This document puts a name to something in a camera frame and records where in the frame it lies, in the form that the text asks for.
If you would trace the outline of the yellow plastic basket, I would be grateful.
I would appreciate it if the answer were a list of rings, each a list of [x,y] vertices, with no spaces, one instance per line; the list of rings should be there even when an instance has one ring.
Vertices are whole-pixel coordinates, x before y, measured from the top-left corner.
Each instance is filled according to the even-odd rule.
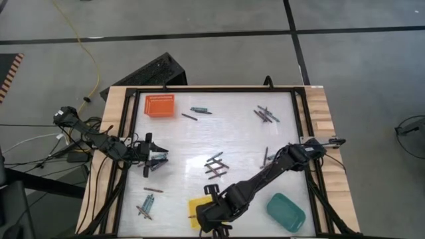
[[[212,201],[213,200],[212,200],[212,197],[210,195],[191,199],[188,203],[188,205],[189,205],[189,216],[190,215],[197,215],[196,208],[199,205],[206,204],[206,203],[212,202]],[[197,217],[196,218],[190,218],[189,220],[190,220],[192,229],[200,229],[201,228],[200,224],[197,221]]]

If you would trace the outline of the black striped-edge floor mat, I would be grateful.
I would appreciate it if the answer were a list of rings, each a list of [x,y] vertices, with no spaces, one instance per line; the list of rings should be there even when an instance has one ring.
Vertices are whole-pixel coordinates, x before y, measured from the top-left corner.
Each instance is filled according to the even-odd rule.
[[[5,101],[24,57],[23,53],[0,53],[0,105]]]

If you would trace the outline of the black floor beam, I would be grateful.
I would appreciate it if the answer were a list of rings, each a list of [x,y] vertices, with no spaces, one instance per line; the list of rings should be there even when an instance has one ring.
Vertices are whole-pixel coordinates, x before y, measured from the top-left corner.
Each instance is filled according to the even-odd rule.
[[[54,195],[84,198],[85,188],[52,179],[34,176],[14,169],[0,169],[0,186],[10,185],[15,181],[22,182],[24,188],[42,191]]]

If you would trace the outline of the teal plastic tray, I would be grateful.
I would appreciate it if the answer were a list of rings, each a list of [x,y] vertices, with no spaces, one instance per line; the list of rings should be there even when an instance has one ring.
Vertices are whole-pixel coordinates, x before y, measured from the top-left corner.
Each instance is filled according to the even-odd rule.
[[[266,212],[291,233],[298,232],[306,220],[305,212],[282,193],[276,193],[270,199]]]

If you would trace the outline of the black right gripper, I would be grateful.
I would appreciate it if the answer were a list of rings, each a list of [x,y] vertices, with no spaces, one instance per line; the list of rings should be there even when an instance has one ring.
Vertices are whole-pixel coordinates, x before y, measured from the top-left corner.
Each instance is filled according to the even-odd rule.
[[[224,224],[232,216],[230,205],[219,194],[217,184],[204,186],[206,195],[210,195],[212,201],[196,206],[196,218],[202,232],[212,232],[212,239],[228,239],[229,230],[232,226]]]

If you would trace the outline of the orange plastic basket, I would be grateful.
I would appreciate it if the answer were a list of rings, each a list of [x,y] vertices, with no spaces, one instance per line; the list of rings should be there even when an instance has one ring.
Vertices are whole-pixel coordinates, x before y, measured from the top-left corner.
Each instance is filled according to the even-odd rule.
[[[145,97],[144,114],[152,118],[174,116],[175,96],[172,94],[148,95]]]

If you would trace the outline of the black power adapter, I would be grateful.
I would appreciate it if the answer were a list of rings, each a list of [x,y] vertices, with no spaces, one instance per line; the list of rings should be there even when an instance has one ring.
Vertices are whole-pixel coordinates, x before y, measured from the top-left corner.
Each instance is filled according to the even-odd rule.
[[[91,154],[73,151],[67,155],[68,163],[87,163],[91,159]]]

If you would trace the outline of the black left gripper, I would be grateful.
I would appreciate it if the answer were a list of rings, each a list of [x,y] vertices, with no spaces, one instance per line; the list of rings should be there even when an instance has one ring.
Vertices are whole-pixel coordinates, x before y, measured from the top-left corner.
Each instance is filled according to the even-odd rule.
[[[137,155],[137,160],[143,163],[143,177],[148,178],[149,170],[152,167],[158,167],[168,162],[167,159],[152,159],[150,160],[150,151],[156,153],[168,153],[167,149],[164,149],[160,146],[157,146],[152,141],[152,133],[145,134],[145,140],[140,141],[136,145],[135,154]]]

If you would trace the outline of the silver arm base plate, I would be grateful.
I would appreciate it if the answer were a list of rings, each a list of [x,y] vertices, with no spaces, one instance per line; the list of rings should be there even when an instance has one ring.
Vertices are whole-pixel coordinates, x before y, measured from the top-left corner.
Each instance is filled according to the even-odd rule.
[[[337,136],[333,137],[313,137],[313,136],[301,136],[299,141],[303,145],[322,145],[323,147],[330,147],[333,149],[338,149],[342,146],[346,139],[339,138]]]

